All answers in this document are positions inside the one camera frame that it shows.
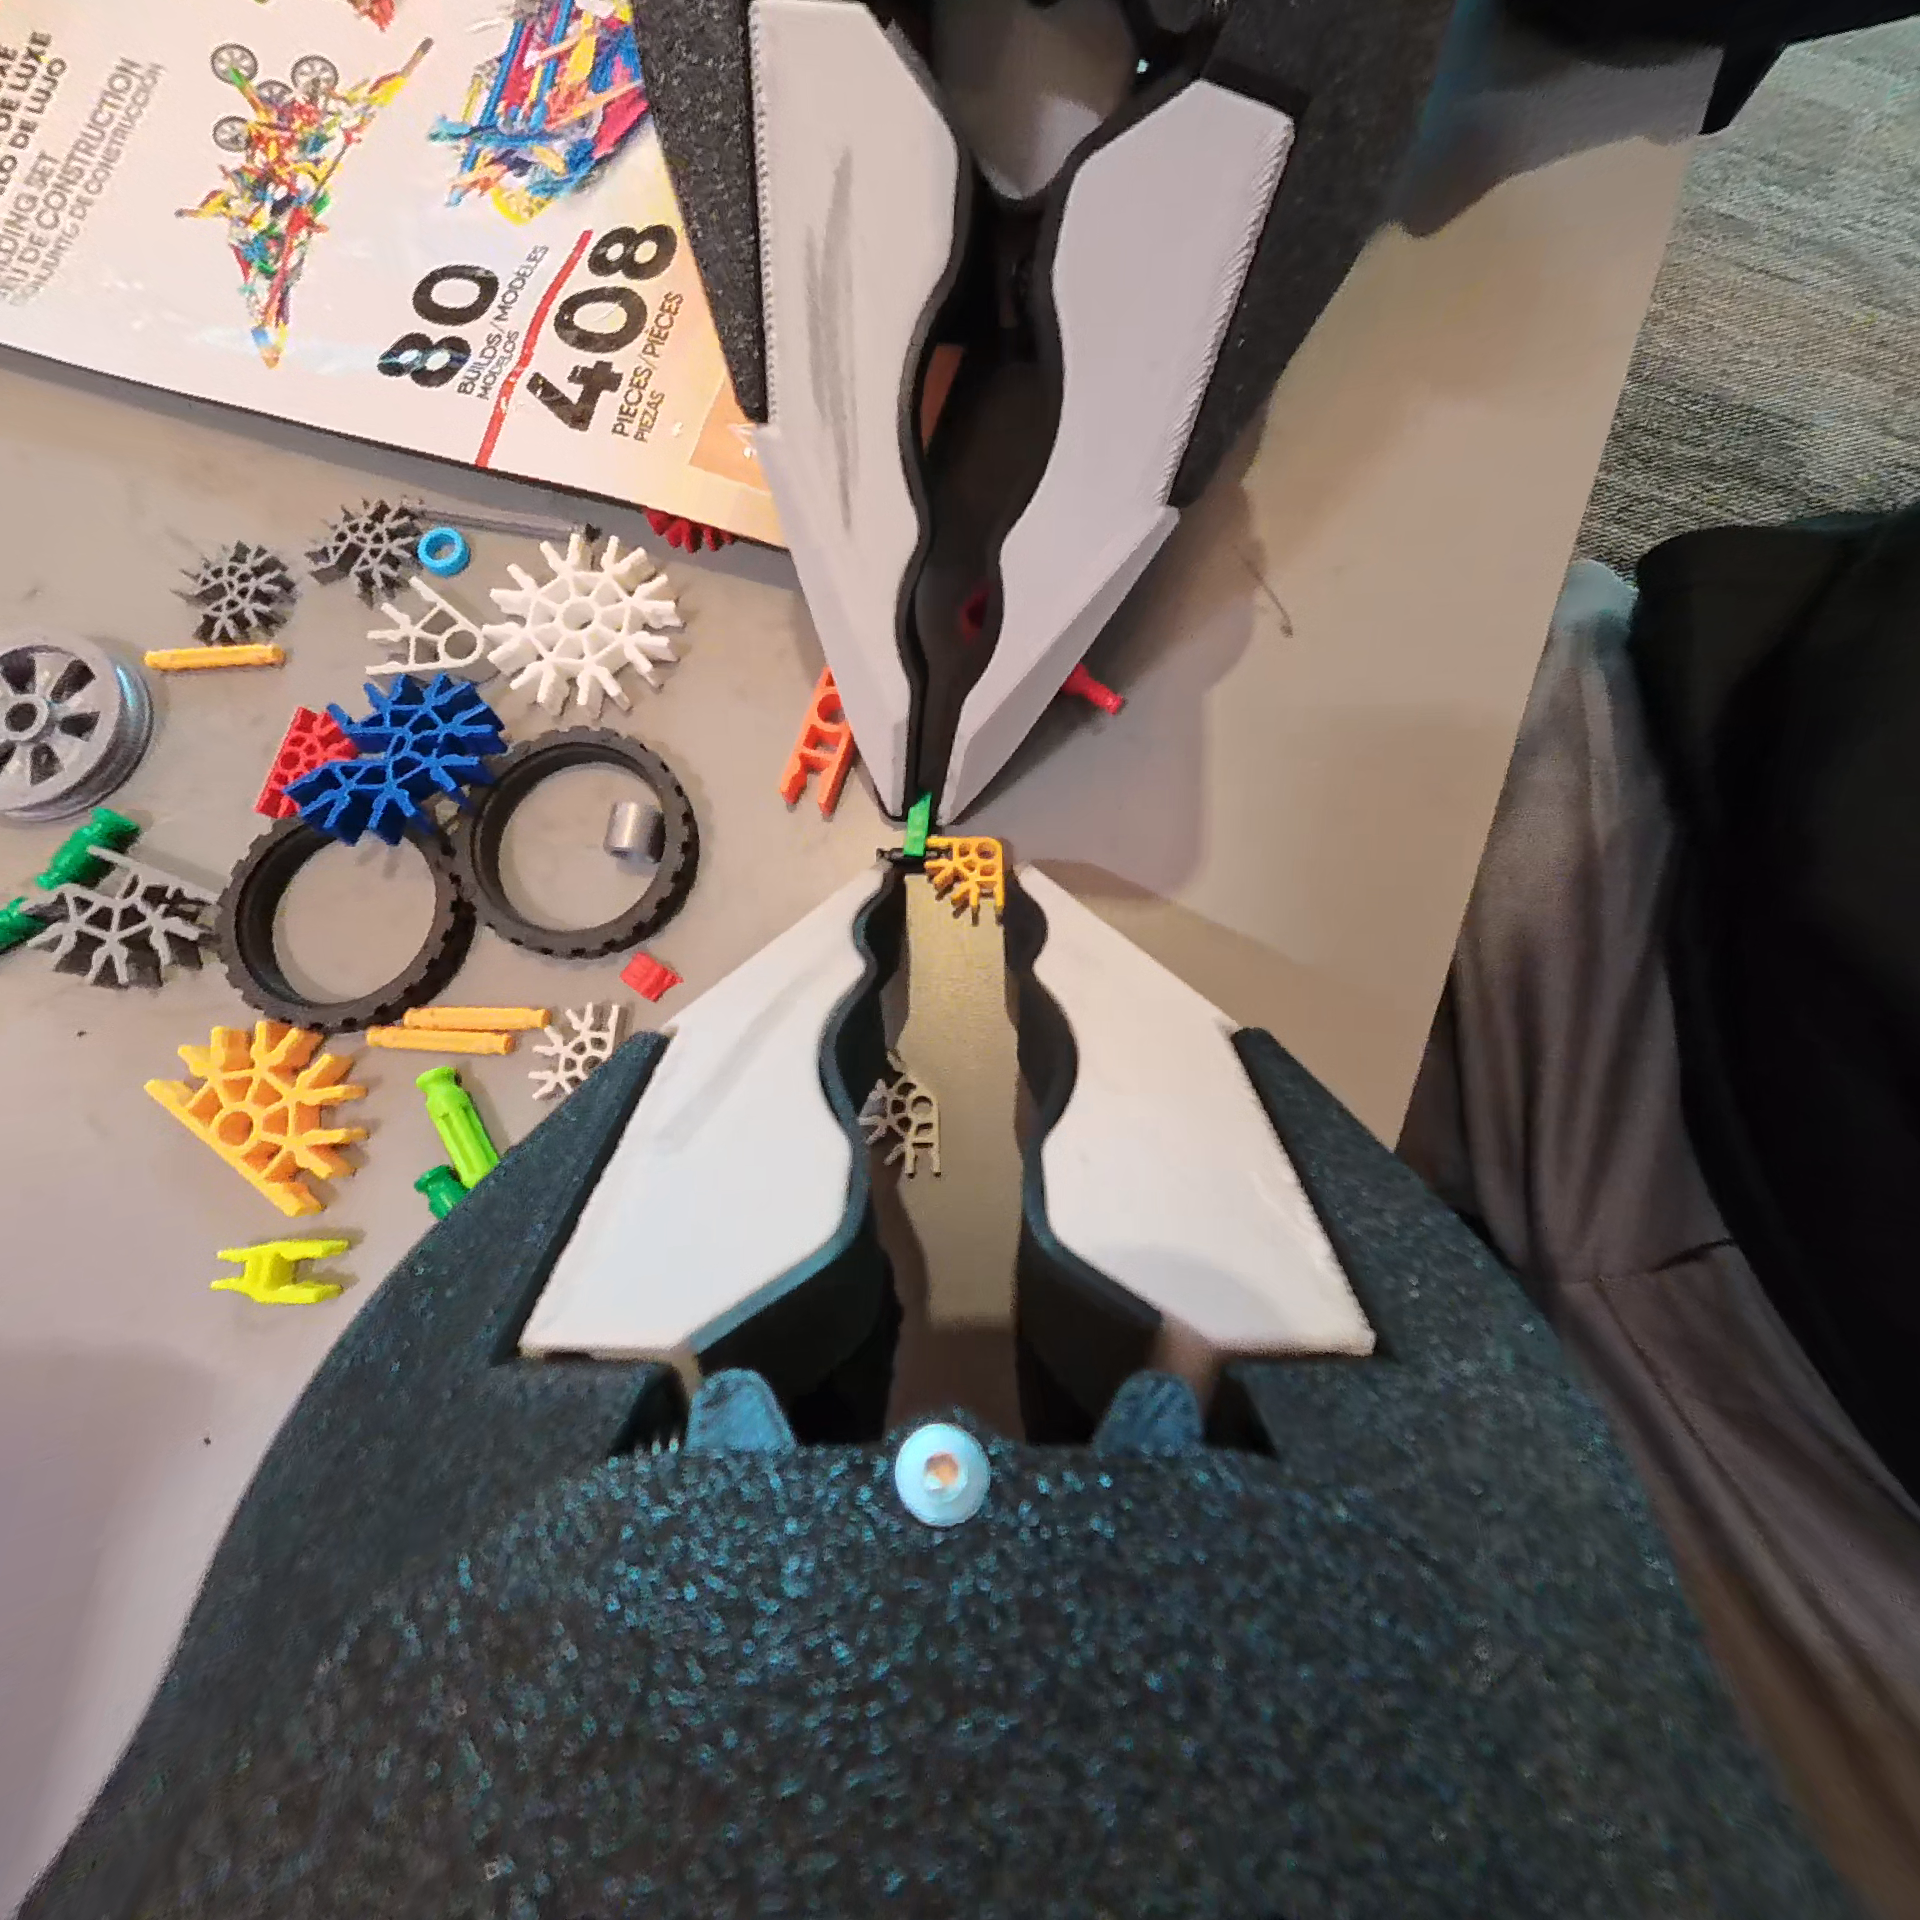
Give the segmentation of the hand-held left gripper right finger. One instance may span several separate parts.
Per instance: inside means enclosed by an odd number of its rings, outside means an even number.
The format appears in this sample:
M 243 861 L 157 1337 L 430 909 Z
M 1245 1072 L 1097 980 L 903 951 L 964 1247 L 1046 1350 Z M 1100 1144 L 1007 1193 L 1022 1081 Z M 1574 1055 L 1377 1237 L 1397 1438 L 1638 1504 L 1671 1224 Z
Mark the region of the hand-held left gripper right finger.
M 1009 883 L 1024 1432 L 1085 1445 L 1171 1375 L 1213 1420 L 1240 1363 L 1364 1360 L 1376 1327 L 1257 1083 L 1269 1035 L 1038 865 Z

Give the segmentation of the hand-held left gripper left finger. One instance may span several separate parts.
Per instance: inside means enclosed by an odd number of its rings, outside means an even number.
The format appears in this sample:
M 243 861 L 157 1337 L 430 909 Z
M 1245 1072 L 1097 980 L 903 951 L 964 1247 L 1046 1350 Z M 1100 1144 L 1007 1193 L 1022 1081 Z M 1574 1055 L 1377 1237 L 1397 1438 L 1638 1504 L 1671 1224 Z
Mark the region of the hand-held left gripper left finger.
M 880 1432 L 901 1303 L 856 1111 L 903 933 L 901 870 L 864 870 L 667 1020 L 524 1356 L 742 1368 L 803 1439 Z

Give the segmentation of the light grey fan connector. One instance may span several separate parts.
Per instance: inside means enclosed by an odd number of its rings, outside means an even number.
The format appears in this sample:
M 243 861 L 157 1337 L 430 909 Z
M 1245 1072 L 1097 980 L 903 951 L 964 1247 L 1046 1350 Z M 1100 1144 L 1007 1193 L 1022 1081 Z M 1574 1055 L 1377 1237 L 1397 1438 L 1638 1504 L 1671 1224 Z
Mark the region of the light grey fan connector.
M 880 1164 L 899 1168 L 903 1179 L 943 1173 L 942 1111 L 937 1094 L 887 1052 L 884 1072 L 872 1081 L 859 1111 L 856 1127 L 864 1144 L 880 1155 Z

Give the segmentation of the printed toy packaging bag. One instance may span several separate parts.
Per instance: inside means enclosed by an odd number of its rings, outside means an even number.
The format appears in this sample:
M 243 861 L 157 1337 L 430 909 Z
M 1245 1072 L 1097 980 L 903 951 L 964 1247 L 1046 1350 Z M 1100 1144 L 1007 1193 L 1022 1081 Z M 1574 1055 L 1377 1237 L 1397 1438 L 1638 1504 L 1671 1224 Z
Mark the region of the printed toy packaging bag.
M 635 4 L 3 7 L 5 345 L 781 545 Z

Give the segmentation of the lime green rod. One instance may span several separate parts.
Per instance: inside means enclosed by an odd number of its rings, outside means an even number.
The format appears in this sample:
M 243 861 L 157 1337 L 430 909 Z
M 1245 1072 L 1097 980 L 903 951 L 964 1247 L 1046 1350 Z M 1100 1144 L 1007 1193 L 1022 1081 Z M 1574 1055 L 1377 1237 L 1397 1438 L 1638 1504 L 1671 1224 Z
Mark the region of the lime green rod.
M 463 1188 L 478 1185 L 497 1164 L 497 1149 L 460 1072 L 449 1064 L 423 1069 L 416 1088 L 452 1174 Z

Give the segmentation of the red connector with rod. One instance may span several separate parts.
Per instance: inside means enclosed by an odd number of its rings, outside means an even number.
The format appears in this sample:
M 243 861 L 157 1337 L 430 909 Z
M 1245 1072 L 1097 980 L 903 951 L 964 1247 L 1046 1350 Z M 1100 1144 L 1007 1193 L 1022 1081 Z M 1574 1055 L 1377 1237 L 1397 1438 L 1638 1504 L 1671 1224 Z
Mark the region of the red connector with rod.
M 964 601 L 957 611 L 957 637 L 973 653 L 977 653 L 977 649 L 982 646 L 981 636 L 984 633 L 987 611 L 989 611 L 989 588 L 987 585 L 973 588 L 964 596 Z M 1118 715 L 1125 708 L 1123 694 L 1118 694 L 1118 691 L 1112 685 L 1108 685 L 1107 680 L 1097 679 L 1088 669 L 1085 660 L 1081 660 L 1072 667 L 1072 672 L 1059 685 L 1059 693 L 1068 699 L 1089 703 L 1107 715 Z

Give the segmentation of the black rubber tyre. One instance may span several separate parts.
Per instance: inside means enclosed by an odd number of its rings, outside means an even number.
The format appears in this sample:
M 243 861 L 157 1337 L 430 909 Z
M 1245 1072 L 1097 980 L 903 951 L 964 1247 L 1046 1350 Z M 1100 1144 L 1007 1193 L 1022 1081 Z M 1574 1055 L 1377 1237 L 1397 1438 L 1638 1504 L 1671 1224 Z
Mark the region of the black rubber tyre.
M 663 813 L 660 852 L 646 889 L 621 913 L 588 927 L 551 927 L 521 913 L 500 852 L 512 816 L 535 789 L 584 765 L 609 765 L 651 793 Z M 452 835 L 454 870 L 478 920 L 507 943 L 569 961 L 625 952 L 659 934 L 692 892 L 700 852 L 700 817 L 680 779 L 645 743 L 606 726 L 565 726 L 509 747 Z
M 478 933 L 478 913 L 447 835 L 430 825 L 399 841 L 420 854 L 433 883 L 433 917 L 416 955 L 390 980 L 347 999 L 311 999 L 300 991 L 279 958 L 273 933 L 279 902 L 300 870 L 321 849 L 343 844 L 302 820 L 276 822 L 251 844 L 214 907 L 214 943 L 247 1006 L 276 1024 L 325 1035 L 349 1033 L 396 1024 L 460 974 Z

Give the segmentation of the lime clip connector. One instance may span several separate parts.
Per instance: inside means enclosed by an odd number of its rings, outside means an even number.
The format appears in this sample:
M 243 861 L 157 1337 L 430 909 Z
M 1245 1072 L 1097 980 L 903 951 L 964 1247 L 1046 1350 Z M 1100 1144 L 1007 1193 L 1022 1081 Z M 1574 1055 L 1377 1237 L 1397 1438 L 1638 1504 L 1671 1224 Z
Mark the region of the lime clip connector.
M 313 1262 L 343 1256 L 349 1247 L 347 1237 L 263 1238 L 230 1245 L 219 1249 L 230 1273 L 216 1276 L 208 1288 L 239 1293 L 256 1304 L 321 1304 L 335 1301 L 345 1281 L 328 1276 L 313 1278 L 307 1268 Z

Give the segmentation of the orange connector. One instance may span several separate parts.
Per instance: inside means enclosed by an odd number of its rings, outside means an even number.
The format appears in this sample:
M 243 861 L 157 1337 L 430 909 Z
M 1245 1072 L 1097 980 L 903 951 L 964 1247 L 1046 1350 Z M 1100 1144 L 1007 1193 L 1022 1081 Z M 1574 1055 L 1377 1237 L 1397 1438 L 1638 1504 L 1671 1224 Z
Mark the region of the orange connector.
M 787 806 L 812 796 L 820 816 L 831 817 L 844 797 L 856 756 L 853 728 L 831 669 L 816 679 L 795 743 L 783 760 L 777 793 Z

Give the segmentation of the blue snowflake connector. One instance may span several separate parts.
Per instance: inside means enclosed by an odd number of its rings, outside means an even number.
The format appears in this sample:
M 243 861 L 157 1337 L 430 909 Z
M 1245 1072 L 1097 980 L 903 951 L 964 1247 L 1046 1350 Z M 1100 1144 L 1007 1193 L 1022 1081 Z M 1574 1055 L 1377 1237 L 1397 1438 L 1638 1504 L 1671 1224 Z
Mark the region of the blue snowflake connector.
M 366 835 L 396 846 L 408 831 L 439 827 L 445 809 L 469 809 L 473 793 L 493 781 L 507 728 L 473 683 L 437 673 L 388 687 L 366 683 L 366 694 L 369 708 L 361 718 L 327 708 L 351 753 L 284 785 L 302 825 L 345 846 Z

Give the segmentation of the dark grey snowflake connector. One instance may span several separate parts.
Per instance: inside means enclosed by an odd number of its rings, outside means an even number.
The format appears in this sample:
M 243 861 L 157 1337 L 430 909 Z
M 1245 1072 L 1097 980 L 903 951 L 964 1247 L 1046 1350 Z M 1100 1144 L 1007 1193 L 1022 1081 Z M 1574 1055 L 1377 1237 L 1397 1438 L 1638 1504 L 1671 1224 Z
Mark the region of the dark grey snowflake connector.
M 197 611 L 197 641 L 251 644 L 271 639 L 296 604 L 296 579 L 263 543 L 232 542 L 184 575 L 179 596 Z
M 417 572 L 425 521 L 414 501 L 366 499 L 343 507 L 320 543 L 307 551 L 315 583 L 347 583 L 364 605 L 390 601 Z

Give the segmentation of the white fan connector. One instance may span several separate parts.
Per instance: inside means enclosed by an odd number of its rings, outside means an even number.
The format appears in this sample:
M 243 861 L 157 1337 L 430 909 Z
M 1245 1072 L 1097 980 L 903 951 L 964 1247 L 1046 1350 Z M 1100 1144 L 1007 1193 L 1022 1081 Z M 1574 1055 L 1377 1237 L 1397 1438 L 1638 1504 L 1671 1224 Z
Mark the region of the white fan connector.
M 496 667 L 488 657 L 488 639 L 462 611 L 456 611 L 427 579 L 416 575 L 407 585 L 414 601 L 407 607 L 392 601 L 380 604 L 380 621 L 367 630 L 367 644 L 376 657 L 366 673 L 373 680 L 399 676 L 449 676 L 456 680 L 487 680 Z

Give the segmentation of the red fan connector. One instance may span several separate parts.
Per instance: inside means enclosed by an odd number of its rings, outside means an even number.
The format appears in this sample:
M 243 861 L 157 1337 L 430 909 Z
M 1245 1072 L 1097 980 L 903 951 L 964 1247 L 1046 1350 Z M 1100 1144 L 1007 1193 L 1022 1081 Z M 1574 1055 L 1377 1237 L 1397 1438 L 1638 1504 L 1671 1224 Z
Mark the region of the red fan connector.
M 294 817 L 300 803 L 291 789 L 318 767 L 355 756 L 357 744 L 328 712 L 296 707 L 259 789 L 254 811 L 268 820 Z

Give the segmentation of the dark grey fan connector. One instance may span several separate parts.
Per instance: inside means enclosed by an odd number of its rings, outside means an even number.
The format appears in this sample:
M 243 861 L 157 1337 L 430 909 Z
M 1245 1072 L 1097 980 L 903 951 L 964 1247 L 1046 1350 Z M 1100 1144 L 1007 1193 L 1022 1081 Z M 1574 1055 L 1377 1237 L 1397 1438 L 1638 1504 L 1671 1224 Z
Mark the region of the dark grey fan connector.
M 102 849 L 96 880 L 52 892 L 51 917 L 28 951 L 51 952 L 57 971 L 111 990 L 156 990 L 179 968 L 198 968 L 212 939 L 219 894 L 128 852 Z

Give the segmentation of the person's black top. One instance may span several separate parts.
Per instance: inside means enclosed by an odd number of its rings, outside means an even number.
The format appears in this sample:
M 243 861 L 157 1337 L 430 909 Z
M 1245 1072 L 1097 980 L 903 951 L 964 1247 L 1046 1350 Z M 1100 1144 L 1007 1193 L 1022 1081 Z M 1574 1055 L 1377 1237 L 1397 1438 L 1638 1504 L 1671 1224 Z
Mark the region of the person's black top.
M 1917 1483 L 1917 509 L 1721 525 L 1627 628 L 1685 1112 L 1765 1293 Z

